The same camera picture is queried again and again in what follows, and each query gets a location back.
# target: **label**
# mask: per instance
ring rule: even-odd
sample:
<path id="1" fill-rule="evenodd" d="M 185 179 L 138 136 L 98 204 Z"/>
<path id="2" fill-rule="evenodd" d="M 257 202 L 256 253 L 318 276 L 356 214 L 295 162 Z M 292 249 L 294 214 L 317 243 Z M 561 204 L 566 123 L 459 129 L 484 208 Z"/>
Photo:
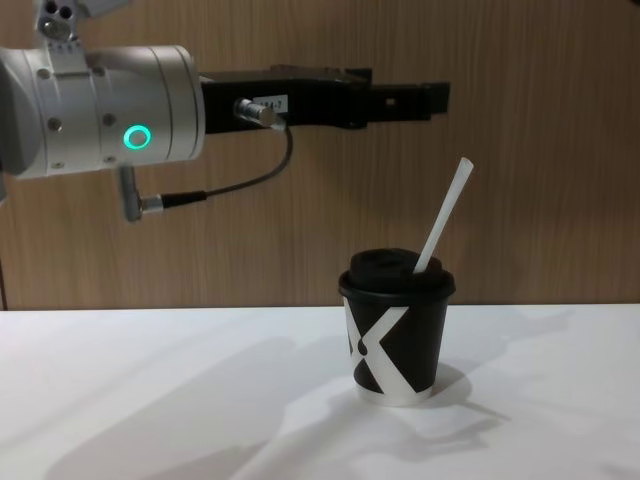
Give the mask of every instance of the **label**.
<path id="1" fill-rule="evenodd" d="M 269 107 L 276 113 L 289 113 L 289 95 L 272 95 L 270 97 L 256 97 L 255 103 Z"/>

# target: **white table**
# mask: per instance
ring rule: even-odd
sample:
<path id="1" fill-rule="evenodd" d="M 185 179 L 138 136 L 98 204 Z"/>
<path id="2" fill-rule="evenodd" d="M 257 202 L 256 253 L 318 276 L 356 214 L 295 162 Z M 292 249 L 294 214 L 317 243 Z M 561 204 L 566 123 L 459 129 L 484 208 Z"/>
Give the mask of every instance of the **white table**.
<path id="1" fill-rule="evenodd" d="M 640 479 L 640 306 L 450 308 L 362 403 L 339 308 L 0 314 L 2 480 Z"/>

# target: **black paper cup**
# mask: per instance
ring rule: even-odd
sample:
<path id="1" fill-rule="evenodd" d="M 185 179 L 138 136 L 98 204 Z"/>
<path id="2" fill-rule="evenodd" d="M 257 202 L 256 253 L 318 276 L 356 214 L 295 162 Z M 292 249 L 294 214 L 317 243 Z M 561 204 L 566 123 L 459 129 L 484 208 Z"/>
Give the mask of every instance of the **black paper cup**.
<path id="1" fill-rule="evenodd" d="M 360 288 L 363 269 L 354 268 L 354 262 L 359 256 L 361 260 L 363 255 L 366 258 L 380 252 L 387 260 L 378 263 L 388 267 L 395 261 L 395 267 L 391 271 L 384 267 L 381 273 L 376 265 L 371 271 L 369 263 L 364 270 L 373 281 L 365 283 L 375 290 Z M 429 398 L 435 382 L 455 282 L 453 275 L 432 259 L 431 271 L 425 273 L 430 277 L 416 285 L 411 272 L 417 257 L 406 250 L 363 252 L 353 257 L 351 269 L 340 277 L 353 376 L 361 396 L 379 405 L 419 404 Z"/>

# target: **black lid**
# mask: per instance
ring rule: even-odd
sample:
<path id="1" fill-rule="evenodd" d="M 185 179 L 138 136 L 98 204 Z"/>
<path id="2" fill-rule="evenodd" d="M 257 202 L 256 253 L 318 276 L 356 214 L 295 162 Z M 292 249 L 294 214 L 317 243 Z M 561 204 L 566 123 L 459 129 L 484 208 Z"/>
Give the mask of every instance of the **black lid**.
<path id="1" fill-rule="evenodd" d="M 415 274 L 419 255 L 403 249 L 379 249 L 358 253 L 350 269 L 340 277 L 340 293 L 353 300 L 403 306 L 433 303 L 455 292 L 453 275 L 431 258 L 427 270 Z"/>

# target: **wooden wall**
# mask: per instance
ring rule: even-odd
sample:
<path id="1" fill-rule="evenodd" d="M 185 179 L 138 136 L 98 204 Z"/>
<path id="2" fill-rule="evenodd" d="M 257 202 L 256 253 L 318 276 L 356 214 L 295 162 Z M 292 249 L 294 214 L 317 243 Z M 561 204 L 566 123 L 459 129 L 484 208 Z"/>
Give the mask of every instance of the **wooden wall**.
<path id="1" fill-rule="evenodd" d="M 3 46 L 29 44 L 24 3 L 3 8 Z M 353 252 L 420 248 L 461 155 L 477 170 L 438 249 L 455 302 L 640 300 L 629 0 L 139 0 L 84 35 L 91 47 L 182 44 L 202 71 L 289 63 L 449 80 L 450 113 L 357 133 L 297 128 L 282 177 L 135 226 L 110 172 L 8 181 L 9 308 L 335 304 Z M 197 161 L 141 171 L 140 187 L 226 185 L 283 148 L 269 132 L 211 137 Z"/>

